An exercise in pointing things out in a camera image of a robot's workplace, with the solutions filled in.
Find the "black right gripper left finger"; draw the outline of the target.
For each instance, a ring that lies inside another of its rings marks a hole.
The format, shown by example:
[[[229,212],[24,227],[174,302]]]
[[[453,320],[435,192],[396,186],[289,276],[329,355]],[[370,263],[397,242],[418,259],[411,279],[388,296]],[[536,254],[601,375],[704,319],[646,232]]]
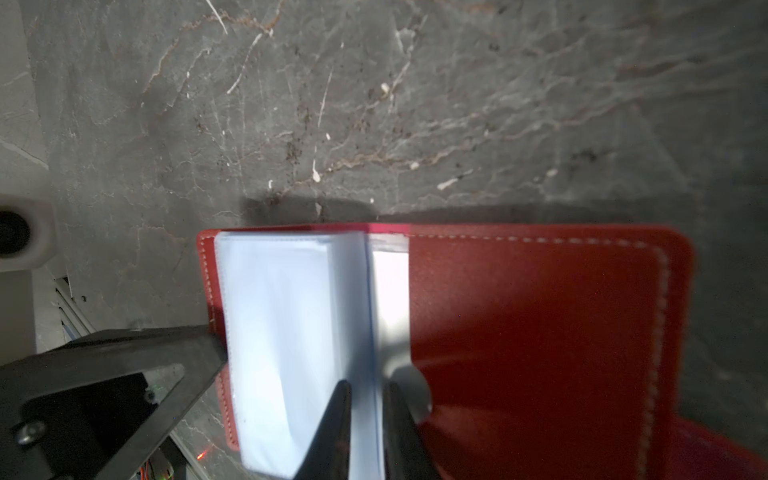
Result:
[[[294,480],[347,480],[351,450],[351,385],[340,380]]]

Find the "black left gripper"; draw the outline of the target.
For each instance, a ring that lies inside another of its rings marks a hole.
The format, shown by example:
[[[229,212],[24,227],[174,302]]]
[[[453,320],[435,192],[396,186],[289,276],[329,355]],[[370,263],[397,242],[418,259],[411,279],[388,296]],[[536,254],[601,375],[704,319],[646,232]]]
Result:
[[[103,330],[1,368],[4,479],[130,479],[227,363],[205,326]]]

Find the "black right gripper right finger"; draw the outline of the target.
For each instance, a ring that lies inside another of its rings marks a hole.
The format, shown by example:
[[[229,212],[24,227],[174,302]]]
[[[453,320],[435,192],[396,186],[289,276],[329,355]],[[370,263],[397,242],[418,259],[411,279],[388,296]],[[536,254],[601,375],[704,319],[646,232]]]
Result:
[[[387,479],[441,479],[402,389],[391,381],[383,388],[383,441]]]

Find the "red leather card holder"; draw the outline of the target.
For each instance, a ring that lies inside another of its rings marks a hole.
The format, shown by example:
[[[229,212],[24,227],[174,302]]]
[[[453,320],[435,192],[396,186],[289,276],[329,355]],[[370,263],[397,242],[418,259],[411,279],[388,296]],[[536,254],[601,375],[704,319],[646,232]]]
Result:
[[[689,240],[654,225],[329,224],[197,238],[228,442],[293,479],[340,380],[348,479],[387,479],[383,388],[441,479],[763,479],[677,413]]]

